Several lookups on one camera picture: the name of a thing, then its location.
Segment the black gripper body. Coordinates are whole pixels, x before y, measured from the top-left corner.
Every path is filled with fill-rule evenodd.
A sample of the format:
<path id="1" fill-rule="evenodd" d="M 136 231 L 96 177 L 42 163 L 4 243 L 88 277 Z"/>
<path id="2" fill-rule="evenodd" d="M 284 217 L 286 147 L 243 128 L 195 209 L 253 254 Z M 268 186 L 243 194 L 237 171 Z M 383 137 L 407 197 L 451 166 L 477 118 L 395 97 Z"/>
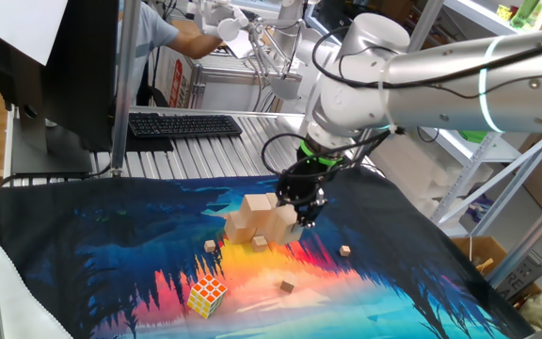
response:
<path id="1" fill-rule="evenodd" d="M 295 208 L 310 200 L 322 183 L 332 180 L 336 174 L 335 168 L 341 165 L 341 158 L 321 157 L 304 161 L 308 155 L 297 153 L 296 162 L 285 169 L 279 177 L 290 179 L 290 204 Z"/>

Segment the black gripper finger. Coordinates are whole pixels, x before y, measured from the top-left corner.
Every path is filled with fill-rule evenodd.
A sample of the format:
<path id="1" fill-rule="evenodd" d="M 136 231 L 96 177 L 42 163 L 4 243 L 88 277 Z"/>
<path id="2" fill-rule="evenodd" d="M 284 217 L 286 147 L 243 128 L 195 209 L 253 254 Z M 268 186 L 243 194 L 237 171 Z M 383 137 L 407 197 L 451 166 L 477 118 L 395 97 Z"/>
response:
<path id="1" fill-rule="evenodd" d="M 313 228 L 326 203 L 325 191 L 319 188 L 310 200 L 297 208 L 297 224 L 300 227 Z"/>
<path id="2" fill-rule="evenodd" d="M 290 179 L 279 177 L 275 193 L 278 203 L 290 203 Z"/>

